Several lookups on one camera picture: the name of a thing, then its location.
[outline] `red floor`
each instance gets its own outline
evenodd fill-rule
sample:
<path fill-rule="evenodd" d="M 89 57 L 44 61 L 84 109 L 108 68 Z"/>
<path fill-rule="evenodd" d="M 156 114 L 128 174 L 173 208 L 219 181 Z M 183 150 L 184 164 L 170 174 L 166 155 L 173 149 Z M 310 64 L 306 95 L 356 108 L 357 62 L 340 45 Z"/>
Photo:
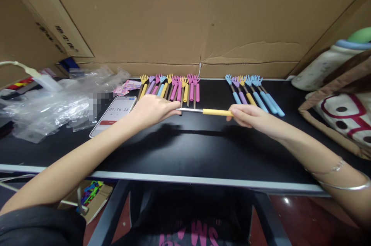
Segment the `red floor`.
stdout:
<path fill-rule="evenodd" d="M 270 198 L 292 245 L 363 245 L 362 232 L 332 199 L 303 196 L 270 196 Z M 84 246 L 88 244 L 103 210 L 87 226 Z M 125 235 L 130 227 L 127 199 L 113 242 Z M 255 210 L 250 243 L 252 246 L 267 246 Z"/>

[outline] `plastic bag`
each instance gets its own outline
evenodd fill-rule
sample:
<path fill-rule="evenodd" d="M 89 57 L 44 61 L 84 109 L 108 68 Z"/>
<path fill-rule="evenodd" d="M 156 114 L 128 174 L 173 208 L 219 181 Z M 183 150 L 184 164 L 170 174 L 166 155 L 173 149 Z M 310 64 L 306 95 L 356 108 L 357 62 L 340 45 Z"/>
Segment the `plastic bag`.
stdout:
<path fill-rule="evenodd" d="M 61 92 L 29 91 L 5 101 L 0 116 L 12 118 L 15 137 L 34 143 L 67 123 L 74 132 L 87 129 L 97 123 L 102 104 L 113 96 L 111 92 L 129 77 L 120 68 L 115 75 L 107 66 L 96 70 L 71 69 L 70 79 L 59 81 L 63 86 Z"/>

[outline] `black shirt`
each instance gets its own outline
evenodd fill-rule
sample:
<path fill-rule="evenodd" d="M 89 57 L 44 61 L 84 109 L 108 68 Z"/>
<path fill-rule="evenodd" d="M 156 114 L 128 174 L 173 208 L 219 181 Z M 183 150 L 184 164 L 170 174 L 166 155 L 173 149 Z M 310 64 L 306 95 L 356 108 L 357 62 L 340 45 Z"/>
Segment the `black shirt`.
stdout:
<path fill-rule="evenodd" d="M 118 245 L 248 245 L 228 194 L 193 190 L 162 191 L 147 204 Z M 0 217 L 0 245 L 82 245 L 85 219 L 74 210 L 31 207 Z"/>

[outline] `silver bangle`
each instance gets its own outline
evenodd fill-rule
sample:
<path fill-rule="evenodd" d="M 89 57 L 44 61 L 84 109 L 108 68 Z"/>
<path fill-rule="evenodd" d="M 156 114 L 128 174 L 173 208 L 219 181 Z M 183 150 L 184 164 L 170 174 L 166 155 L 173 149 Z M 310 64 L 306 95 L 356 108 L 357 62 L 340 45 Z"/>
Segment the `silver bangle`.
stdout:
<path fill-rule="evenodd" d="M 327 172 L 324 172 L 324 173 L 320 173 L 320 172 L 312 172 L 312 171 L 308 171 L 307 169 L 305 169 L 307 172 L 311 173 L 311 174 L 329 174 L 329 173 L 334 173 L 334 172 L 337 172 L 339 171 L 342 167 L 344 167 L 344 164 L 345 164 L 345 161 L 342 159 L 342 157 L 340 157 L 340 161 L 339 163 L 337 164 L 336 167 L 333 167 L 331 170 L 327 171 Z"/>
<path fill-rule="evenodd" d="M 366 174 L 362 173 L 361 171 L 359 171 L 359 172 L 361 174 L 363 174 L 365 176 L 366 180 L 367 180 L 366 183 L 363 184 L 363 185 L 361 185 L 361 186 L 356 186 L 356 187 L 340 187 L 340 186 L 336 186 L 336 185 L 328 184 L 326 182 L 319 181 L 318 179 L 317 179 L 317 181 L 319 183 L 321 183 L 322 185 L 326 185 L 326 186 L 329 186 L 329 187 L 332 187 L 332 188 L 336 188 L 336 189 L 340 189 L 340 190 L 357 191 L 357 190 L 363 190 L 364 188 L 370 187 L 371 186 L 371 180 L 370 180 L 370 178 Z"/>

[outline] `pink back scratcher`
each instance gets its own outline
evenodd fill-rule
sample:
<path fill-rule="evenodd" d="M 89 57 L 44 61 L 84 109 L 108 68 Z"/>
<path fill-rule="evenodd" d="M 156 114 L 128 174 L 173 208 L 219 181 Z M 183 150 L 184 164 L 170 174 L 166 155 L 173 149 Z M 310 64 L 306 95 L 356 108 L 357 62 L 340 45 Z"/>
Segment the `pink back scratcher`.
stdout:
<path fill-rule="evenodd" d="M 190 101 L 193 101 L 193 95 L 194 95 L 194 91 L 193 91 L 193 88 L 194 88 L 194 84 L 193 84 L 193 77 L 194 75 L 193 74 L 188 74 L 188 84 L 190 85 L 189 86 L 189 100 Z"/>
<path fill-rule="evenodd" d="M 171 93 L 170 100 L 174 100 L 175 93 L 177 92 L 178 78 L 179 78 L 179 76 L 173 76 L 172 83 L 173 83 L 174 89 L 173 89 L 173 92 Z"/>
<path fill-rule="evenodd" d="M 245 95 L 242 93 L 242 91 L 240 90 L 240 78 L 239 77 L 233 77 L 232 78 L 232 83 L 238 88 L 238 95 L 240 96 L 240 99 L 242 101 L 243 104 L 247 105 L 247 101 L 246 101 L 246 98 L 245 98 Z"/>
<path fill-rule="evenodd" d="M 194 75 L 193 84 L 196 85 L 196 102 L 200 101 L 200 84 L 198 83 L 199 81 L 200 81 L 200 77 L 197 75 Z"/>
<path fill-rule="evenodd" d="M 155 76 L 150 76 L 149 77 L 149 82 L 151 83 L 151 85 L 148 87 L 147 91 L 146 91 L 146 94 L 150 94 L 152 89 L 153 89 L 153 86 L 155 85 L 155 82 L 153 81 L 156 77 Z"/>
<path fill-rule="evenodd" d="M 179 77 L 178 79 L 178 96 L 177 96 L 177 101 L 181 101 L 182 99 L 182 77 Z"/>
<path fill-rule="evenodd" d="M 156 94 L 156 91 L 157 91 L 157 89 L 158 89 L 158 85 L 157 85 L 157 84 L 160 82 L 160 77 L 162 77 L 161 74 L 156 74 L 156 86 L 155 86 L 155 88 L 153 89 L 153 91 L 152 91 L 151 94 Z"/>

